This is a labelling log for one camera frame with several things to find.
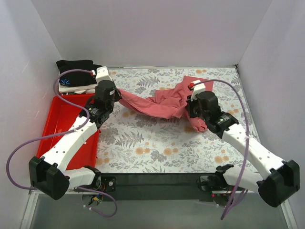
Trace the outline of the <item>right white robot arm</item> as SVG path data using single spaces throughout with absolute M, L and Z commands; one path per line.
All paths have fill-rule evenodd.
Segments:
M 215 182 L 220 189 L 230 186 L 257 192 L 265 203 L 272 207 L 281 205 L 300 189 L 300 167 L 293 161 L 284 161 L 247 136 L 238 120 L 221 111 L 216 95 L 211 91 L 192 94 L 187 97 L 187 112 L 191 118 L 202 119 L 210 132 L 233 146 L 250 162 L 257 172 L 244 171 L 227 164 L 218 166 Z

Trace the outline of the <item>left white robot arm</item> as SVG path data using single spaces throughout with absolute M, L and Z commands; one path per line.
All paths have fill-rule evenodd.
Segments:
M 84 166 L 68 170 L 67 166 L 87 142 L 97 133 L 113 112 L 114 103 L 121 94 L 113 80 L 102 80 L 95 88 L 95 95 L 85 105 L 75 122 L 55 146 L 40 158 L 29 162 L 31 185 L 54 200 L 60 199 L 70 189 L 81 187 L 96 191 L 101 187 L 102 174 L 99 170 Z

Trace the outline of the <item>pink t-shirt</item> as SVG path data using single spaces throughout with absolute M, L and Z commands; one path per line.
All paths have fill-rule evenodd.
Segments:
M 186 110 L 187 97 L 192 94 L 188 86 L 197 80 L 204 81 L 204 79 L 185 76 L 174 88 L 157 90 L 154 97 L 148 98 L 141 98 L 119 89 L 122 97 L 119 103 L 130 110 L 155 118 L 187 118 L 195 131 L 204 132 L 208 129 L 205 122 L 198 117 L 190 118 Z

